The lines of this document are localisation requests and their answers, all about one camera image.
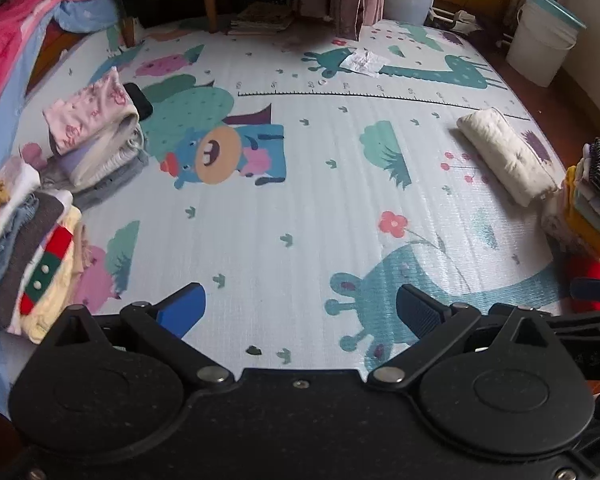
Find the cartoon play mat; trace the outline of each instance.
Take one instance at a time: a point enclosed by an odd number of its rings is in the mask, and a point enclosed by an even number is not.
[[[515,94],[464,40],[383,21],[359,42],[297,24],[279,36],[154,28],[125,50],[86,38],[33,92],[13,152],[51,154],[41,110],[116,65],[153,104],[150,163],[84,216],[96,263],[84,302],[118,312],[189,282],[206,310],[184,340],[244,367],[366,372],[416,341],[395,295],[413,283],[485,312],[557,308],[566,289],[531,210],[455,128],[495,106],[563,168]],[[388,59],[379,76],[340,62]]]

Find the giraffe ear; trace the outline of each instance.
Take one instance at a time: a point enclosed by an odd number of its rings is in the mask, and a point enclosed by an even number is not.
[[[331,277],[331,289],[343,296],[356,298],[360,294],[362,280],[347,272],[338,272]]]

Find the dark spot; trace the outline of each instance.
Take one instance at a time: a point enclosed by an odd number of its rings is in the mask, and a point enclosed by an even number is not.
[[[246,353],[249,355],[262,355],[262,350],[260,350],[257,346],[251,345],[246,349]]]

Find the gray folded garment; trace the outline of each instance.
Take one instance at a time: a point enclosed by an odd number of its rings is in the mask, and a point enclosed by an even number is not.
[[[33,258],[38,246],[56,225],[64,206],[54,196],[35,192],[39,205],[36,214],[16,236],[9,265],[0,280],[0,327],[11,324],[11,316],[18,300],[18,290],[25,268]]]
[[[118,189],[131,182],[148,164],[149,157],[146,153],[139,152],[136,158],[104,177],[95,186],[74,194],[74,205],[84,213],[90,207],[104,202]]]

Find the white cloth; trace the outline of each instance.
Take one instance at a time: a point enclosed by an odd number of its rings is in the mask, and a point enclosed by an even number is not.
[[[20,280],[20,286],[18,288],[18,299],[16,300],[15,305],[13,305],[13,312],[11,313],[11,323],[7,328],[7,332],[15,335],[22,334],[22,327],[20,326],[20,313],[17,309],[17,306],[20,304],[20,300],[22,298],[22,295],[24,294],[24,288],[27,286],[27,283],[29,283],[33,271],[38,266],[38,263],[42,259],[42,255],[45,253],[45,247],[46,243],[49,240],[49,236],[51,235],[51,233],[53,233],[56,226],[66,218],[67,214],[69,213],[69,209],[71,209],[71,206],[74,203],[74,196],[65,189],[46,189],[44,190],[44,192],[56,197],[59,200],[59,202],[62,204],[62,214],[60,215],[60,218],[58,218],[56,225],[54,225],[51,228],[51,231],[49,231],[46,234],[45,238],[42,240],[42,242],[36,249],[36,252],[33,254],[33,258],[31,258],[31,260],[27,264],[27,267],[25,267],[24,269],[22,279]]]
[[[536,197],[558,189],[553,172],[496,108],[458,119],[458,127],[515,201],[528,206]]]
[[[340,68],[347,68],[351,72],[358,74],[378,77],[378,72],[388,62],[389,60],[385,57],[378,56],[370,50],[358,48],[353,54],[340,63]]]
[[[0,208],[0,236],[13,212],[34,189],[40,187],[40,176],[19,156],[12,156],[0,169],[0,180],[9,191],[9,201]]]

